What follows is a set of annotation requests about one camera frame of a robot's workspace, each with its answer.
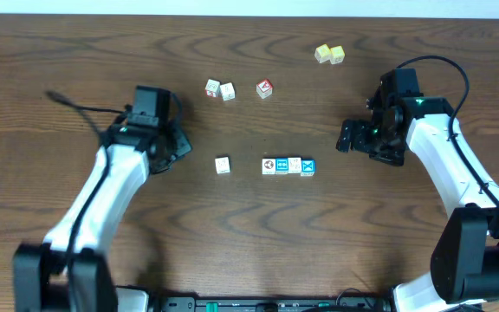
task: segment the small cube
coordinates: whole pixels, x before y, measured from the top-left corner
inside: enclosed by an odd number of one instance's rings
[[[273,94],[273,85],[270,84],[269,80],[265,79],[264,81],[257,83],[257,93],[264,99]]]
[[[301,158],[288,158],[288,173],[301,173]]]
[[[315,50],[315,58],[319,61],[319,63],[330,60],[330,55],[330,49],[326,44],[321,45]]]
[[[220,85],[221,85],[221,82],[209,79],[207,81],[207,86],[205,86],[205,93],[207,94],[207,96],[218,97],[218,95],[220,94],[220,91],[219,91]]]
[[[301,161],[301,177],[311,177],[315,174],[315,161],[302,160]]]
[[[262,173],[263,174],[275,174],[275,160],[274,159],[264,159],[262,161]]]
[[[331,64],[338,64],[344,61],[344,56],[346,54],[344,53],[344,49],[342,46],[334,47],[330,49],[330,63]]]
[[[229,173],[230,172],[229,158],[221,157],[215,159],[215,167],[217,168],[217,174]]]
[[[232,82],[221,85],[221,94],[223,95],[223,101],[228,101],[234,99],[234,86],[232,86]]]
[[[276,159],[275,174],[288,174],[288,159]]]

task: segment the black mount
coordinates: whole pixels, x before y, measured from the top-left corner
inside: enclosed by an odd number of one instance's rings
[[[178,105],[173,120],[168,118],[171,98]],[[147,153],[151,173],[166,171],[191,151],[180,127],[181,112],[178,99],[170,91],[137,86],[133,107],[119,115],[104,133],[104,144],[135,146]],[[79,311],[116,311],[118,297],[105,258],[85,249],[74,254],[71,263],[68,283],[74,284],[74,294],[67,284],[52,283],[50,278],[65,269],[64,252],[51,250],[49,244],[21,244],[13,257],[15,311],[69,310],[71,299]]]
[[[499,208],[456,208],[431,257],[435,290],[447,303],[499,300]]]
[[[419,92],[413,68],[397,68],[382,75],[367,108],[372,110],[371,121],[344,120],[336,149],[368,153],[370,159],[392,166],[404,164],[405,138],[413,119],[453,113],[445,98],[424,97]]]
[[[372,308],[365,302],[367,299]],[[376,311],[390,312],[391,304],[384,298],[368,296],[345,296],[336,305],[335,298],[315,297],[276,297],[276,298],[198,298],[192,296],[174,296],[160,300],[161,312],[304,312],[309,309],[321,308],[328,312],[328,307],[336,307],[332,311]]]

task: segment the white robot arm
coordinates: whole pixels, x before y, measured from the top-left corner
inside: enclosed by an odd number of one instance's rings
[[[60,94],[48,96],[87,119],[100,135],[102,146],[80,194],[43,244],[19,246],[13,259],[15,309],[145,312],[150,303],[148,293],[115,288],[106,257],[136,191],[149,175],[169,170],[174,161],[191,151],[179,125],[180,103],[168,90],[138,86],[133,107],[101,134],[82,112],[94,109],[77,106]],[[178,105],[173,120],[168,119],[170,99]],[[49,276],[63,272],[68,275],[65,290],[49,282]]]
[[[419,120],[413,119],[406,143],[414,152],[436,186],[444,203],[448,218],[457,207],[474,203],[481,208],[494,207],[488,196],[465,167],[452,143],[448,140],[447,114],[428,114]],[[477,157],[462,136],[459,122],[454,120],[454,133],[457,143],[484,181],[490,184],[490,190],[499,200],[499,187],[487,174]],[[394,303],[398,312],[446,311],[459,304],[447,304],[434,288],[431,273],[426,273],[412,282],[397,286],[393,291]],[[466,304],[484,302],[482,298],[469,300]]]

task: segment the wooden table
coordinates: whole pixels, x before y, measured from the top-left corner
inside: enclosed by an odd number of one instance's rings
[[[318,64],[314,48],[346,60]],[[429,269],[447,217],[426,170],[334,149],[341,122],[368,118],[379,77],[417,55],[468,72],[459,120],[499,184],[499,21],[164,16],[0,16],[0,310],[13,305],[11,258],[41,242],[94,163],[97,139],[46,89],[121,109],[136,85],[168,88],[185,106],[194,150],[134,197],[109,261],[117,284],[201,296],[334,296],[381,292]],[[418,63],[428,95],[457,104],[461,77]],[[232,81],[233,101],[207,79]],[[261,100],[256,83],[269,78]],[[113,116],[92,114],[101,127]],[[213,160],[229,155],[232,173]],[[311,179],[263,177],[261,158],[301,155]],[[499,303],[485,305],[499,309]]]

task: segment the black cable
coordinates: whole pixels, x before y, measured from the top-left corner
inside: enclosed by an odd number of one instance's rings
[[[112,108],[97,108],[97,107],[84,107],[84,106],[81,106],[81,105],[76,105],[73,103],[73,105],[75,106],[76,109],[79,109],[79,110],[86,110],[86,111],[90,111],[90,112],[99,112],[99,113],[114,113],[114,114],[122,114],[124,113],[123,111],[120,111],[120,110],[117,110],[117,109],[112,109]]]
[[[450,121],[448,122],[448,132],[450,135],[449,140],[451,140],[451,143],[454,146],[454,148],[456,149],[456,152],[459,155],[459,158],[465,164],[467,169],[469,169],[469,172],[471,173],[471,175],[473,176],[475,181],[481,187],[482,192],[484,192],[486,194],[486,196],[488,196],[488,198],[490,198],[490,200],[494,203],[494,205],[496,205],[496,207],[499,208],[499,200],[489,190],[489,184],[483,181],[483,179],[476,172],[475,168],[473,168],[473,165],[467,160],[467,157],[465,156],[465,154],[461,150],[461,147],[459,146],[459,144],[457,144],[457,140],[456,140],[457,134],[454,133],[454,127],[453,127],[454,120],[456,119],[457,113],[461,109],[461,106],[465,102],[465,99],[467,99],[467,94],[469,93],[469,79],[467,78],[467,74],[465,74],[465,71],[463,70],[463,68],[461,68],[461,66],[457,65],[456,62],[454,62],[446,57],[439,56],[439,55],[424,55],[424,56],[416,57],[414,59],[411,59],[409,61],[406,61],[406,62],[399,64],[396,68],[402,68],[405,65],[411,64],[413,62],[421,61],[421,60],[439,60],[439,61],[447,62],[451,66],[456,68],[459,71],[459,73],[461,74],[461,76],[463,77],[463,81],[465,82],[465,92],[463,93],[463,97],[459,101],[459,104],[457,105],[456,109],[454,110],[454,113],[450,117]]]
[[[74,104],[71,100],[69,100],[67,97],[65,97],[62,94],[57,93],[56,91],[47,91],[46,95],[48,96],[48,98],[50,98],[50,100],[52,100],[56,103],[73,108],[76,111],[76,113],[78,113],[80,116],[82,116],[82,118],[88,123],[88,125],[92,128],[92,130],[94,130],[94,132],[97,134],[97,136],[100,140],[100,146],[103,146],[104,151],[105,151],[105,167],[103,168],[103,171],[101,172],[100,179],[98,180],[94,189],[92,190],[90,195],[87,197],[86,202],[84,202],[84,205],[82,206],[82,208],[78,212],[78,215],[76,216],[75,222],[73,223],[73,225],[70,229],[70,236],[68,238],[68,246],[67,246],[67,250],[65,252],[65,263],[67,264],[67,267],[68,267],[68,271],[67,271],[68,284],[69,284],[70,292],[72,294],[71,296],[73,298],[73,302],[75,303],[74,306],[76,307],[77,304],[76,304],[76,297],[75,297],[75,292],[74,292],[74,282],[73,282],[73,278],[71,278],[72,277],[71,272],[73,269],[72,268],[73,267],[72,256],[73,256],[73,253],[75,250],[76,237],[78,236],[78,233],[80,231],[82,219],[84,218],[84,215],[86,214],[87,208],[90,206],[90,203],[92,202],[95,195],[97,194],[97,192],[101,188],[101,185],[103,185],[103,182],[105,181],[105,179],[106,179],[106,177],[109,174],[109,171],[111,169],[111,164],[109,162],[109,155],[107,153],[108,144],[106,143],[106,139],[105,139],[104,134],[102,132],[100,132],[98,127],[95,125],[94,121],[86,113],[83,112],[84,110],[92,110],[92,111],[102,112],[103,110],[93,110],[93,109],[88,109],[90,107],[78,106],[78,105]]]
[[[354,292],[357,292],[361,295],[363,295],[363,293],[361,292],[361,290],[359,289],[355,289],[355,288],[348,288],[348,289],[345,289],[344,291],[342,291],[338,297],[336,298],[336,305],[339,306],[340,305],[340,299],[341,298],[344,298],[344,295],[348,292],[348,291],[354,291]],[[363,297],[363,300],[365,300],[365,303],[369,306],[369,308],[373,308],[373,305],[367,300],[367,298]]]
[[[182,102],[178,99],[176,94],[171,93],[171,95],[172,95],[172,100],[177,105],[178,111],[177,111],[177,115],[174,116],[174,119],[171,120],[170,122],[176,122],[179,124],[180,120],[182,119],[182,110],[183,110],[182,109]]]

